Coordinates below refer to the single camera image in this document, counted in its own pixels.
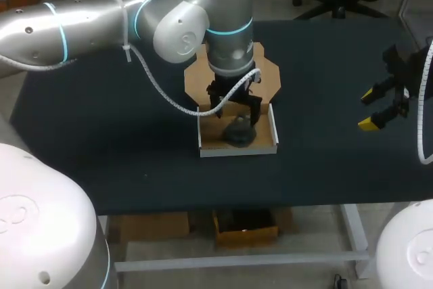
cardboard tray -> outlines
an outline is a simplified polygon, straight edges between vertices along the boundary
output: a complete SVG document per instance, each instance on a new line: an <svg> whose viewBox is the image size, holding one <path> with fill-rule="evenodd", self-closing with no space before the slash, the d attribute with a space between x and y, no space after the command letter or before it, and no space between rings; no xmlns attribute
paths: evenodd
<svg viewBox="0 0 433 289"><path fill-rule="evenodd" d="M223 107L223 116L198 117L198 149L200 157L243 156L276 154L278 134L275 126L271 101L281 87L279 68L265 58L265 50L260 43L254 44L254 61L261 70L261 83L250 87L252 95L262 97L261 116L255 126L256 139L247 148L237 148L221 139L225 127L238 115L248 112L247 106L227 102ZM206 88L214 80L214 72L209 68L206 48L203 45L197 52L197 60L185 69L185 92L194 100L198 111L210 109L209 95Z"/></svg>

gray floor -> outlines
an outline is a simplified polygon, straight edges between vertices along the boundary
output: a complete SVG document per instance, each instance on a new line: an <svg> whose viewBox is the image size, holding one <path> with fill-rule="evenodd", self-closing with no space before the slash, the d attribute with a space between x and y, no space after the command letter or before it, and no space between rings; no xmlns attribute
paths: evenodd
<svg viewBox="0 0 433 289"><path fill-rule="evenodd" d="M401 0L380 0L369 6L388 15L396 15ZM314 1L305 1L293 8L291 0L254 0L255 20L289 20L312 8ZM0 114L9 118L22 86L25 72L0 79ZM371 240L390 209L389 204L361 204L361 218ZM332 206L311 206L294 209L299 226L297 234L283 236L272 248L215 252L211 238L191 236L182 240L130 243L127 260L164 259L171 257L204 257L214 254L250 254L258 252L327 252L346 250L347 238L342 231L340 215ZM187 271L128 273L124 289L138 288L291 288L329 289L333 274L350 279L352 289L380 289L375 279L358 281L350 263L334 265L285 265L268 267L236 267Z"/></svg>

black table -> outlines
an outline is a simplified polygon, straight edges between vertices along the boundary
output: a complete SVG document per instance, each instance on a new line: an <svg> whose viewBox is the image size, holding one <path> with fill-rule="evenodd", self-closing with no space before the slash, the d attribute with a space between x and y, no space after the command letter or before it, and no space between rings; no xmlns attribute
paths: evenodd
<svg viewBox="0 0 433 289"><path fill-rule="evenodd" d="M405 37L396 22L257 22L254 32L281 70L276 155L199 158L196 119L166 103L121 49L30 73L12 124L37 157L83 187L100 215L433 197L433 166L417 157L416 103L407 120L380 132L357 126L390 104L359 99L387 77L382 52ZM162 88L194 109L183 92L188 64L141 50ZM428 126L433 106L425 109ZM431 152L428 127L425 143Z"/></svg>

chair wheel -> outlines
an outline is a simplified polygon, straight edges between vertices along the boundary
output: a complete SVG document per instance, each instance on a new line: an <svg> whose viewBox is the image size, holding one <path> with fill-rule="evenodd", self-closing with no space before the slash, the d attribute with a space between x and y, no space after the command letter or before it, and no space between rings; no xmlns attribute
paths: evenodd
<svg viewBox="0 0 433 289"><path fill-rule="evenodd" d="M341 275L336 275L334 278L334 289L348 289L349 285L346 279L343 279Z"/></svg>
<svg viewBox="0 0 433 289"><path fill-rule="evenodd" d="M299 7L302 5L302 0L292 0L292 5L294 7Z"/></svg>

